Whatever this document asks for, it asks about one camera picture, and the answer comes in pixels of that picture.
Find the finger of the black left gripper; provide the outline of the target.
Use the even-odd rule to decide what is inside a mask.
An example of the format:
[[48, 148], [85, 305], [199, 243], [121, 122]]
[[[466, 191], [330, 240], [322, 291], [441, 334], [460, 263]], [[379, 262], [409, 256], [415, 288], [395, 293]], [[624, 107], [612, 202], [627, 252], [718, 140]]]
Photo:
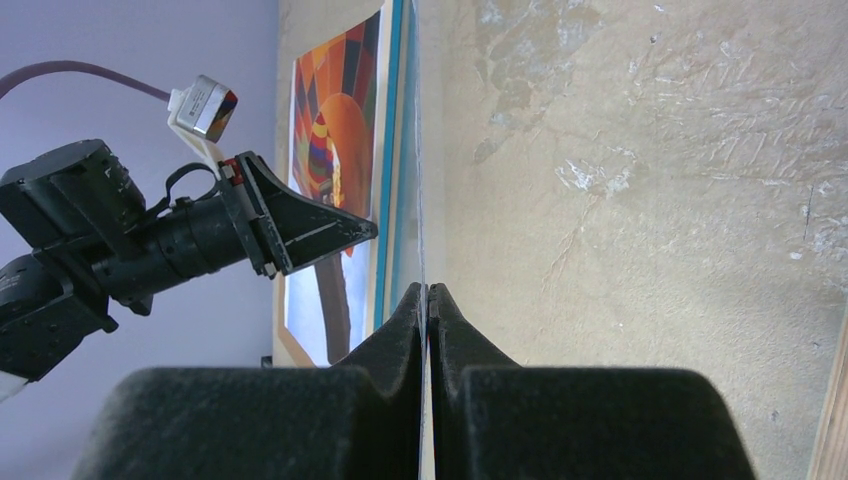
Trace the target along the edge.
[[372, 221], [289, 188], [254, 153], [248, 155], [248, 197], [260, 246], [280, 273], [297, 272], [378, 236]]

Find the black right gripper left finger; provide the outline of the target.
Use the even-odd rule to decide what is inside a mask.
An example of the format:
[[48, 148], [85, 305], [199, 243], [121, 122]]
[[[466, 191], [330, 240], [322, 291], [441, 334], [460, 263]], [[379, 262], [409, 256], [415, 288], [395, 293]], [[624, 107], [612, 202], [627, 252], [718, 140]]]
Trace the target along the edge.
[[109, 395], [76, 479], [415, 479], [422, 287], [327, 368], [149, 368]]

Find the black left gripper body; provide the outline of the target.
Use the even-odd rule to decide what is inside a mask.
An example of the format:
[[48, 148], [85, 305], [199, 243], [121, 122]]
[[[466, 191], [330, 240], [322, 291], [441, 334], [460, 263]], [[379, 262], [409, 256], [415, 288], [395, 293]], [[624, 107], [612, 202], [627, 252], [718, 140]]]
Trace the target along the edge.
[[233, 171], [204, 199], [180, 198], [130, 234], [141, 256], [102, 256], [93, 273], [105, 292], [135, 311], [151, 310], [154, 295], [247, 259], [269, 278], [292, 271], [285, 240], [292, 235], [281, 215], [291, 191], [262, 156], [244, 152], [224, 162]]

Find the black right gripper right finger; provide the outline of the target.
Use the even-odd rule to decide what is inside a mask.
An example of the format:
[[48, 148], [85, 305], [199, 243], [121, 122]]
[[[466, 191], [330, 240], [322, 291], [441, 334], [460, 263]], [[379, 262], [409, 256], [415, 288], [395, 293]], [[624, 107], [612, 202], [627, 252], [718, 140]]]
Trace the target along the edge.
[[724, 400], [684, 369], [523, 367], [427, 296], [440, 479], [751, 479]]

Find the hot air balloon photo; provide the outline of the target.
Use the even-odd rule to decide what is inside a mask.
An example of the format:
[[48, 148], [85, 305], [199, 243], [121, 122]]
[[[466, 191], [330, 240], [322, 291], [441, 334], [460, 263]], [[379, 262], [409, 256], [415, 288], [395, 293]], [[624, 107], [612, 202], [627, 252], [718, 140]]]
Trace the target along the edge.
[[[288, 158], [284, 175], [298, 193], [373, 220], [381, 119], [379, 56], [384, 7], [352, 13], [342, 2], [317, 40], [281, 68], [288, 80]], [[329, 366], [374, 330], [375, 243], [346, 247], [285, 282], [283, 324], [309, 363]]]

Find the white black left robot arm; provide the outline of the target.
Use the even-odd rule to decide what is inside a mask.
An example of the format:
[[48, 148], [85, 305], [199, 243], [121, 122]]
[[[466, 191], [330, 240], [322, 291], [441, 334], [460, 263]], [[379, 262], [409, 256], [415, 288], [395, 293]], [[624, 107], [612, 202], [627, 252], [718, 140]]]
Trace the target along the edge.
[[148, 205], [100, 139], [5, 172], [1, 213], [30, 252], [1, 270], [3, 399], [87, 336], [116, 330], [111, 302], [147, 316], [158, 293], [234, 263], [286, 276], [378, 234], [373, 222], [296, 193], [253, 152], [212, 173], [205, 194]]

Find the brown frame backing board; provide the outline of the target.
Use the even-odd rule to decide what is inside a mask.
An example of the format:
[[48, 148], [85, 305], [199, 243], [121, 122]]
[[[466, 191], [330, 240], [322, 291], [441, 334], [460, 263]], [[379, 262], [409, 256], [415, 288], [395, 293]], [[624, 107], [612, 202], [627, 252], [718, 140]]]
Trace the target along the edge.
[[[289, 82], [282, 78], [281, 68], [290, 61], [292, 55], [302, 51], [307, 45], [317, 40], [321, 27], [327, 26], [330, 29], [341, 28], [341, 21], [330, 20], [327, 17], [331, 4], [336, 2], [342, 2], [348, 5], [352, 13], [367, 14], [374, 12], [378, 7], [384, 7], [385, 9], [379, 53], [382, 65], [379, 94], [382, 100], [382, 109], [381, 119], [377, 124], [379, 132], [376, 138], [376, 156], [380, 164], [375, 173], [375, 187], [379, 197], [375, 205], [376, 217], [370, 220], [379, 229], [377, 238], [372, 240], [375, 243], [374, 258], [376, 266], [375, 283], [372, 289], [374, 294], [374, 332], [382, 326], [387, 312], [385, 300], [387, 297], [388, 257], [394, 244], [392, 227], [394, 221], [395, 192], [393, 183], [397, 172], [394, 149], [399, 139], [395, 130], [395, 123], [398, 113], [398, 94], [402, 85], [400, 70], [405, 60], [401, 49], [405, 43], [406, 26], [404, 17], [409, 8], [407, 2], [283, 1], [280, 3], [277, 40], [275, 169], [279, 178], [287, 186], [291, 187], [284, 178], [288, 158], [287, 110], [289, 100], [283, 89], [288, 86]], [[282, 310], [284, 307], [285, 282], [289, 277], [278, 280], [274, 287], [272, 362], [276, 366], [314, 367], [316, 365], [309, 363], [305, 351], [283, 324]]]

